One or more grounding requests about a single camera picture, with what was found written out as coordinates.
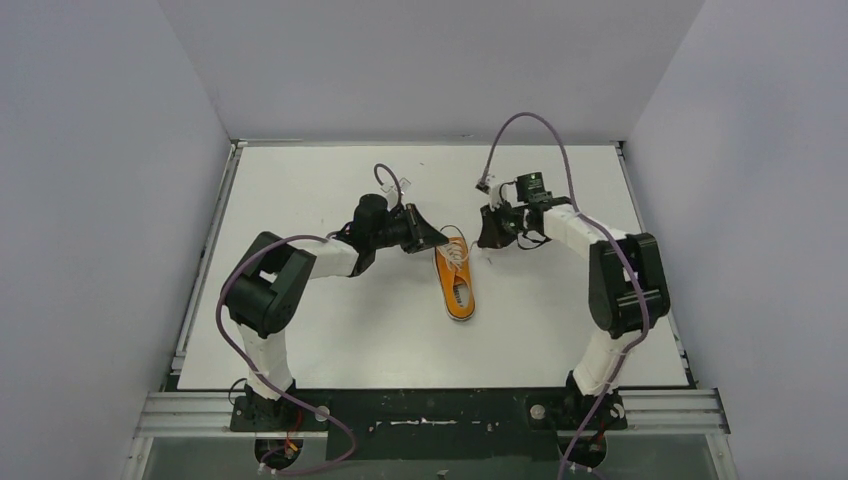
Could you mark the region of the orange canvas sneaker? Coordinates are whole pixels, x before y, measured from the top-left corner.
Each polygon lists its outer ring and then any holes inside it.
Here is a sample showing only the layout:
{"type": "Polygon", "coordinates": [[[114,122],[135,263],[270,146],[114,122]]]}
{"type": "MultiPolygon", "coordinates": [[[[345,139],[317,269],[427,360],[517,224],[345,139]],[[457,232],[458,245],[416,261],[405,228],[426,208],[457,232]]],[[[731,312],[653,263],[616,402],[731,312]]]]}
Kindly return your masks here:
{"type": "MultiPolygon", "coordinates": [[[[459,236],[453,229],[446,229],[442,234],[447,237],[459,236]]],[[[473,317],[476,308],[470,261],[465,262],[457,272],[450,272],[442,261],[439,263],[440,272],[436,274],[447,315],[456,322],[466,322],[473,317]]]]}

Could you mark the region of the white shoelace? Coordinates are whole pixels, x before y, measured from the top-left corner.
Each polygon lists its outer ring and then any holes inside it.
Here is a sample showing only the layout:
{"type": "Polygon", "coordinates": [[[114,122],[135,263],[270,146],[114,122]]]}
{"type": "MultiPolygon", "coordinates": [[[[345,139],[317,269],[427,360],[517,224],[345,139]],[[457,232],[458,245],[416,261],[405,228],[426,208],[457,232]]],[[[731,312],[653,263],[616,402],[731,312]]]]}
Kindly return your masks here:
{"type": "Polygon", "coordinates": [[[461,269],[465,262],[470,261],[470,257],[472,255],[472,251],[477,250],[478,255],[489,265],[492,265],[493,262],[488,253],[482,252],[482,247],[479,245],[477,240],[468,243],[466,237],[462,230],[453,224],[444,225],[439,229],[440,233],[443,233],[446,229],[455,230],[459,236],[458,237],[448,237],[448,243],[445,245],[437,246],[434,251],[434,267],[436,273],[440,272],[440,263],[442,261],[444,266],[450,272],[457,272],[461,269]]]}

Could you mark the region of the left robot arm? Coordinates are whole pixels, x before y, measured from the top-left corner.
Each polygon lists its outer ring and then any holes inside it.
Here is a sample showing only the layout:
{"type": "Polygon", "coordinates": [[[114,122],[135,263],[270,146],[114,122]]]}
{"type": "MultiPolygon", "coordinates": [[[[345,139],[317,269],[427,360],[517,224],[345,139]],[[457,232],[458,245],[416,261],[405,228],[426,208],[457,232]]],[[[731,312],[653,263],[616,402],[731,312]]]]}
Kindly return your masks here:
{"type": "Polygon", "coordinates": [[[225,340],[248,365],[246,390],[259,397],[259,417],[281,427],[295,416],[285,330],[309,281],[357,277],[380,249],[399,247],[415,254],[447,242],[415,205],[390,206],[378,194],[362,196],[351,221],[330,236],[260,233],[225,281],[215,313],[218,325],[227,314],[238,327],[242,341],[225,340]]]}

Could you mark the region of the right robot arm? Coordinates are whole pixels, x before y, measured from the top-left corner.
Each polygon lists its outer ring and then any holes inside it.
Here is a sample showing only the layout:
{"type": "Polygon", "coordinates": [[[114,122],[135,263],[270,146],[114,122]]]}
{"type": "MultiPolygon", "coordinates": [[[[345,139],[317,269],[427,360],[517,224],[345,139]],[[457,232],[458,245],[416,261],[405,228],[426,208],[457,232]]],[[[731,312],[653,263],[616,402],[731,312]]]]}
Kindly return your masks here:
{"type": "Polygon", "coordinates": [[[602,413],[600,395],[612,391],[629,352],[671,306],[655,237],[627,233],[589,217],[567,196],[556,197],[539,172],[477,184],[488,196],[481,210],[482,249],[502,249],[530,233],[558,242],[588,263],[588,307],[596,325],[585,353],[570,373],[577,388],[562,400],[564,417],[578,427],[602,413]]]}

